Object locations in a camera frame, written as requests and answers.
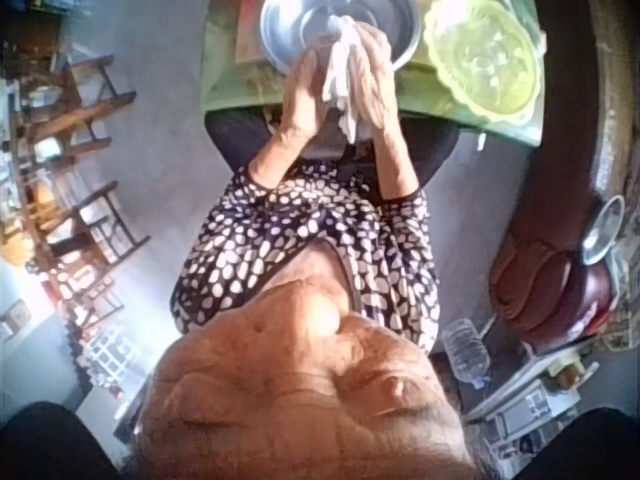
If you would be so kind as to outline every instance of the green plastic bowl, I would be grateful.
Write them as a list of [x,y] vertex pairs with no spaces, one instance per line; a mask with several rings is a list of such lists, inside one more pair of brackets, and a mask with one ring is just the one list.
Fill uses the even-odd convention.
[[456,100],[492,121],[531,119],[541,68],[515,16],[495,0],[436,0],[424,24],[429,59]]

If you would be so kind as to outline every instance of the metal bowl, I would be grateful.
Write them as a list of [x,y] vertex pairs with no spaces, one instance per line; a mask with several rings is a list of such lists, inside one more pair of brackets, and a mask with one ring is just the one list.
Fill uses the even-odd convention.
[[593,265],[604,258],[616,241],[624,217],[624,198],[616,195],[598,212],[582,241],[582,263]]
[[266,0],[260,37],[273,66],[289,73],[313,40],[332,33],[331,15],[348,15],[386,33],[394,70],[407,63],[418,47],[422,24],[415,0]]

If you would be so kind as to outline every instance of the wrinkled hand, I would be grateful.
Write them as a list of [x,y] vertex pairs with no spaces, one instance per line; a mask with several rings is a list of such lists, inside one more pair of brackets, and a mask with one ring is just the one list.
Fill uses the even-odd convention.
[[304,144],[318,133],[327,115],[326,106],[314,95],[317,66],[316,51],[306,50],[285,83],[280,132]]
[[351,84],[360,115],[374,128],[398,121],[396,85],[387,36],[371,25],[356,22],[362,45],[349,57]]

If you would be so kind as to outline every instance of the bottle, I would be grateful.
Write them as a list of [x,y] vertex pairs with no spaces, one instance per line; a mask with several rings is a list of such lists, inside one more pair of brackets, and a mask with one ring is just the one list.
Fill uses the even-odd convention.
[[455,377],[476,390],[488,380],[491,359],[482,339],[468,318],[450,323],[442,334],[442,344]]

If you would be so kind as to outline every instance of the polka dot dress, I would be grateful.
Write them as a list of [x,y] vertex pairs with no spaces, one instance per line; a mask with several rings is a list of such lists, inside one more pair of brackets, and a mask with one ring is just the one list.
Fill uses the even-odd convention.
[[356,310],[430,350],[440,305],[421,191],[373,205],[372,186],[335,162],[300,160],[275,190],[240,169],[205,221],[171,298],[187,333],[242,306],[314,241],[342,259]]

